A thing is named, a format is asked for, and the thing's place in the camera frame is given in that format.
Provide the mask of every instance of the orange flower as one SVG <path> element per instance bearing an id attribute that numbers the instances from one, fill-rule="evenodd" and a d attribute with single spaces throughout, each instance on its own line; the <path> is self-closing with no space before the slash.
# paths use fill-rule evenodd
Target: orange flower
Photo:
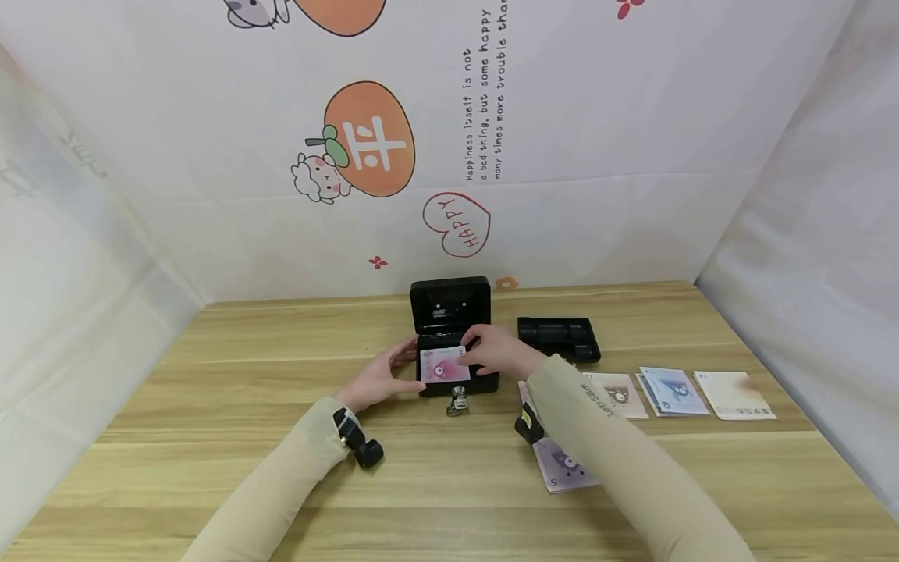
<path id="1" fill-rule="evenodd" d="M 496 290 L 518 289 L 518 282 L 513 277 L 503 277 L 496 280 Z"/>

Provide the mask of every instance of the wooden table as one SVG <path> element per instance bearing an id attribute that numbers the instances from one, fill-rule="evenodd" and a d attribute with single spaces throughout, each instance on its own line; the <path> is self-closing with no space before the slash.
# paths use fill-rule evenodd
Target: wooden table
<path id="1" fill-rule="evenodd" d="M 777 421 L 636 422 L 712 495 L 759 560 L 897 560 L 899 529 L 702 295 L 680 282 L 494 294 L 494 322 L 587 316 L 593 370 L 746 370 Z M 413 331 L 407 296 L 213 305 L 76 464 L 7 562 L 177 560 L 322 395 Z M 413 376 L 407 369 L 404 376 Z M 518 391 L 373 408 L 386 461 L 338 466 L 275 560 L 645 560 L 601 487 L 551 496 L 512 429 Z M 622 454 L 623 451 L 609 451 Z"/>

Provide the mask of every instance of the hand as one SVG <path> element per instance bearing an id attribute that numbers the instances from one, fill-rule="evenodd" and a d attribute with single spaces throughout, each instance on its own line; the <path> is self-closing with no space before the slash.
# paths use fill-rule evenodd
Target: hand
<path id="1" fill-rule="evenodd" d="M 404 363 L 414 361 L 417 340 L 418 336 L 414 335 L 376 355 L 359 371 L 355 379 L 334 393 L 334 398 L 354 414 L 358 414 L 394 394 L 424 390 L 423 382 L 394 379 L 391 372 Z"/>
<path id="2" fill-rule="evenodd" d="M 480 343 L 470 352 L 458 358 L 459 365 L 484 365 L 478 375 L 488 375 L 501 370 L 517 380 L 527 379 L 543 364 L 547 356 L 509 334 L 504 328 L 477 324 L 462 336 L 462 345 L 468 345 L 476 337 Z"/>

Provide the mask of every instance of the cloth backdrop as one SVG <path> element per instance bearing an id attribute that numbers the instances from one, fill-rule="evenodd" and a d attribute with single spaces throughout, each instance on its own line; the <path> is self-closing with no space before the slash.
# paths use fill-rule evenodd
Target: cloth backdrop
<path id="1" fill-rule="evenodd" d="M 0 49 L 0 558 L 200 305 Z"/>
<path id="2" fill-rule="evenodd" d="M 22 0 L 0 40 L 207 301 L 693 281 L 842 0 Z"/>
<path id="3" fill-rule="evenodd" d="M 699 287 L 899 520 L 899 3 L 858 2 Z"/>

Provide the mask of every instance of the person's left hand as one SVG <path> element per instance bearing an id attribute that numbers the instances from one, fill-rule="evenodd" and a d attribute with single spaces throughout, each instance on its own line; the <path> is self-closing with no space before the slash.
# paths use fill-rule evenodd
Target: person's left hand
<path id="1" fill-rule="evenodd" d="M 362 368 L 356 378 L 334 393 L 334 398 L 358 414 L 369 406 L 401 392 L 421 392 L 425 384 L 418 380 L 394 379 L 392 369 L 414 361 L 418 335 L 384 350 Z"/>

